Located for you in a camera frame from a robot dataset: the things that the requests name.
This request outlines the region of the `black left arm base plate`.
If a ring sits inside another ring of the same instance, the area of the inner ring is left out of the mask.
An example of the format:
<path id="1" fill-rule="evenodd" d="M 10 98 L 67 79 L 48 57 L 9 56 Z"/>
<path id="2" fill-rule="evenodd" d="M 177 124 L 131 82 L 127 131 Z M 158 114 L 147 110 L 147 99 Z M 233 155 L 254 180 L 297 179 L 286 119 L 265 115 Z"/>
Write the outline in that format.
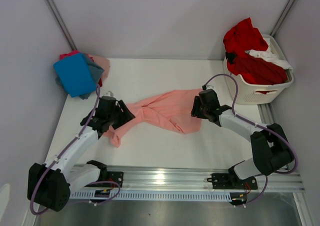
<path id="1" fill-rule="evenodd" d="M 103 172 L 98 179 L 91 184 L 87 184 L 85 187 L 105 187 L 105 188 L 117 188 L 114 184 L 116 182 L 120 187 L 123 186 L 124 172 L 123 171 L 106 171 Z"/>

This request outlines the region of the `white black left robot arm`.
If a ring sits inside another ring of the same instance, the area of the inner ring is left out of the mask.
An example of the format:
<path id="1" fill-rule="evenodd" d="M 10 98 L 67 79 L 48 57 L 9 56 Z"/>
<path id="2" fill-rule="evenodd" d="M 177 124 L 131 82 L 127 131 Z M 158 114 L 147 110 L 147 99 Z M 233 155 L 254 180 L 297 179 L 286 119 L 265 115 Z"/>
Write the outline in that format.
<path id="1" fill-rule="evenodd" d="M 110 128 L 118 129 L 134 118 L 123 100 L 112 96 L 98 97 L 67 146 L 44 163 L 34 163 L 30 167 L 27 199 L 32 214 L 41 215 L 47 210 L 61 211 L 71 194 L 87 186 L 113 185 L 120 188 L 116 180 L 108 179 L 108 169 L 104 163 L 90 160 L 81 169 L 72 169 L 79 158 Z"/>

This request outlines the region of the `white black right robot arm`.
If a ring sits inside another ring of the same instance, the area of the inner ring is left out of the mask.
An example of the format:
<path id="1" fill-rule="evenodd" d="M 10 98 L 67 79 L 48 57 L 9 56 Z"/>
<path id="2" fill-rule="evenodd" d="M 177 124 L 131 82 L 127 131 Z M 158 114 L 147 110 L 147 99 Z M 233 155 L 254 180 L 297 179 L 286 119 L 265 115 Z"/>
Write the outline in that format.
<path id="1" fill-rule="evenodd" d="M 220 105 L 213 89 L 199 92 L 194 97 L 191 116 L 208 120 L 219 127 L 228 129 L 251 145 L 252 158 L 232 166 L 227 176 L 228 184 L 240 188 L 246 179 L 278 172 L 295 160 L 294 153 L 282 127 L 277 124 L 258 124 L 237 114 L 228 105 Z"/>

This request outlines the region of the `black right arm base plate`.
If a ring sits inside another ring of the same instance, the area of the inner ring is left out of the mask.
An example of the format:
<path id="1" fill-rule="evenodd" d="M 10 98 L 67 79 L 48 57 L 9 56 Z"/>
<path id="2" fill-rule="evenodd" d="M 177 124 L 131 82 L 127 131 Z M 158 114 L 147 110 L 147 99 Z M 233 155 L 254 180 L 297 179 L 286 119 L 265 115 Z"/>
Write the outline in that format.
<path id="1" fill-rule="evenodd" d="M 258 184 L 254 176 L 247 179 L 239 179 L 231 173 L 212 173 L 207 182 L 212 184 L 215 190 L 257 190 Z"/>

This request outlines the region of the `salmon pink t shirt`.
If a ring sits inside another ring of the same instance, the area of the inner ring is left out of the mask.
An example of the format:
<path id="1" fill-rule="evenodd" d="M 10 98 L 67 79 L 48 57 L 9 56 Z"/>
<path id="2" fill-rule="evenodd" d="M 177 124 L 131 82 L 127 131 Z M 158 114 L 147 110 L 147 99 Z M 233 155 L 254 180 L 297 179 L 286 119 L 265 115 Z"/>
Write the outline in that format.
<path id="1" fill-rule="evenodd" d="M 117 129 L 110 126 L 103 136 L 118 148 L 122 137 L 139 123 L 148 123 L 180 134 L 198 132 L 201 129 L 202 120 L 191 116 L 191 112 L 194 98 L 200 91 L 200 88 L 172 90 L 130 103 L 127 107 L 135 118 Z"/>

